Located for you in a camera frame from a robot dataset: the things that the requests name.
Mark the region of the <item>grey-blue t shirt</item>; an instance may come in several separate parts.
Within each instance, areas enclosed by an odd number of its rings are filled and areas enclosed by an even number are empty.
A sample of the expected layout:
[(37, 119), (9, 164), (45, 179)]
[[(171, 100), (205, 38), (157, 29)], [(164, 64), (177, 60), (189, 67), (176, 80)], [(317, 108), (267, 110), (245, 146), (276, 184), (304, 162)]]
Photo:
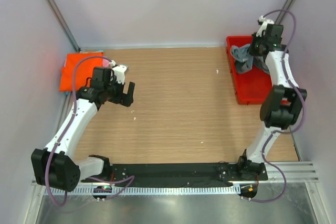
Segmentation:
[(230, 48), (231, 56), (234, 59), (235, 70), (238, 74), (244, 74), (253, 69), (258, 68), (266, 74), (270, 74), (262, 56), (252, 56), (249, 54), (250, 44), (242, 47), (232, 45)]

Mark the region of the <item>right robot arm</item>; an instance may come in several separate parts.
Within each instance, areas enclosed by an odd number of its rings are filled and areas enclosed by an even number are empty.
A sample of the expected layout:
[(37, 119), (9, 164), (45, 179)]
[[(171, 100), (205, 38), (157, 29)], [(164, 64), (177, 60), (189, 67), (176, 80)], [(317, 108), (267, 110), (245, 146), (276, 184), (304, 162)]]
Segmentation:
[(283, 26), (261, 18), (248, 52), (261, 56), (268, 68), (272, 88), (261, 105), (261, 128), (253, 143), (238, 159), (236, 172), (243, 180), (260, 178), (266, 173), (265, 158), (280, 134), (285, 134), (304, 113), (307, 91), (299, 88), (289, 66), (287, 46), (282, 44)]

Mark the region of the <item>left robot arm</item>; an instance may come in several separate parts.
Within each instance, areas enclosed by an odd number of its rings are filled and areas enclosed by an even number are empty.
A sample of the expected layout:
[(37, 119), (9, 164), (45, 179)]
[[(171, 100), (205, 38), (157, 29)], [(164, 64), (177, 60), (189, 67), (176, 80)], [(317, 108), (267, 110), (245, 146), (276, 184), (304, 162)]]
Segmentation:
[(72, 157), (88, 123), (105, 102), (126, 107), (133, 103), (135, 84), (130, 82), (127, 93), (123, 92), (127, 71), (126, 65), (94, 68), (90, 85), (77, 91), (72, 108), (54, 138), (31, 155), (37, 184), (71, 192), (80, 181), (91, 176), (100, 182), (111, 177), (107, 157), (90, 155), (77, 163)]

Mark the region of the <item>folded pink t shirt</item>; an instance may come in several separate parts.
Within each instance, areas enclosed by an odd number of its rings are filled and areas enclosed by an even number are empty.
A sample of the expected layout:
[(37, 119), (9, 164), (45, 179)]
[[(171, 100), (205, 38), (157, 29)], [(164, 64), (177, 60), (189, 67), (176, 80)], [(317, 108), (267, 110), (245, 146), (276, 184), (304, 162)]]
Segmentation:
[(102, 66), (108, 68), (110, 63), (110, 59), (103, 59)]

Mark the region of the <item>folded orange t shirt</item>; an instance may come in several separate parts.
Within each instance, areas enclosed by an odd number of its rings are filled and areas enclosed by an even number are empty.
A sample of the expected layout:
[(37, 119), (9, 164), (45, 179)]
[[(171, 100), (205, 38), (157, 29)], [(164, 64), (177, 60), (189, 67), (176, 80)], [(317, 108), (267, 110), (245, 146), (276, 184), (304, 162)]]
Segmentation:
[[(61, 69), (61, 79), (59, 85), (60, 92), (72, 91), (72, 78), (75, 66), (82, 59), (91, 56), (104, 56), (103, 52), (74, 53), (68, 54), (65, 64)], [(79, 90), (87, 83), (87, 78), (92, 77), (94, 67), (102, 67), (103, 58), (92, 58), (84, 61), (76, 70), (75, 89)]]

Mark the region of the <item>red plastic bin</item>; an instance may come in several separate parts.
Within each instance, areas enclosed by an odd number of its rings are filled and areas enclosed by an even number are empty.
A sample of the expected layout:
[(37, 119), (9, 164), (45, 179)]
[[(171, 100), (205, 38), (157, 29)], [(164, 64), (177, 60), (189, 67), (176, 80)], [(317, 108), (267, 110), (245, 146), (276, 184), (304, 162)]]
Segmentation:
[(252, 41), (252, 36), (228, 36), (227, 59), (232, 77), (234, 94), (237, 103), (240, 105), (260, 105), (266, 99), (271, 90), (270, 75), (264, 73), (259, 68), (253, 67), (247, 73), (237, 73), (234, 64), (234, 58), (230, 52), (232, 46), (244, 46)]

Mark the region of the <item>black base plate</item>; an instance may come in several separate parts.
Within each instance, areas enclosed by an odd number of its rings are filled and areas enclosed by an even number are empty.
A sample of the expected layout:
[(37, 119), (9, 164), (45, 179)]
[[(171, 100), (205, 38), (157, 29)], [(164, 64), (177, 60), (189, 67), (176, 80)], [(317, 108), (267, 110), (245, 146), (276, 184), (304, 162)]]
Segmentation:
[(134, 176), (131, 187), (210, 188), (229, 187), (238, 181), (267, 181), (263, 163), (244, 168), (237, 163), (113, 164), (101, 180), (120, 181)]

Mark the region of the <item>left aluminium corner post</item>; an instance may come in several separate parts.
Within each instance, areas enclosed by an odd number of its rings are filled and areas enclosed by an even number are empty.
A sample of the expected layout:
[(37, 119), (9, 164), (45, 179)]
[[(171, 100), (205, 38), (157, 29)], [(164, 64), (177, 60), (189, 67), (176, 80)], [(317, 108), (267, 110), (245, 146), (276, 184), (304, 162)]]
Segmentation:
[(75, 52), (80, 52), (81, 49), (78, 45), (78, 43), (75, 40), (75, 37), (73, 36), (66, 20), (64, 19), (57, 3), (55, 2), (55, 0), (46, 0), (49, 8), (51, 9), (51, 11), (53, 12), (57, 22), (59, 23), (59, 25), (61, 26), (63, 32), (65, 33), (67, 39), (69, 40), (72, 48), (74, 49)]

